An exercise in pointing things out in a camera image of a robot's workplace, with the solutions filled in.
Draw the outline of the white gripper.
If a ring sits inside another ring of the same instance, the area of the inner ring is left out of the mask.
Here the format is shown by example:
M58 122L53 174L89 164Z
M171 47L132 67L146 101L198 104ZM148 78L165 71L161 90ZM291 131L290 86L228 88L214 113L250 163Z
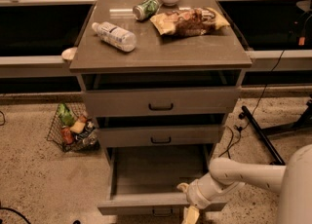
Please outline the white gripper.
M179 183L176 188L186 193L186 199L191 204L191 206L183 210L181 224L196 224L199 219L199 209L205 209L212 203L212 190L209 185L204 184L199 179L194 180L189 185L187 183Z

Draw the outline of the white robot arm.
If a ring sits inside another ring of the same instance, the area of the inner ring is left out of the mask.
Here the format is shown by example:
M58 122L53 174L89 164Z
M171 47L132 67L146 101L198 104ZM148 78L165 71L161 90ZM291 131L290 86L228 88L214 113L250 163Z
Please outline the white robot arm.
M286 166L238 163L216 158L209 172L177 189L186 195L190 207L183 211L182 224L195 224L199 210L245 184L279 195L277 224L312 224L312 145L306 145L291 156Z

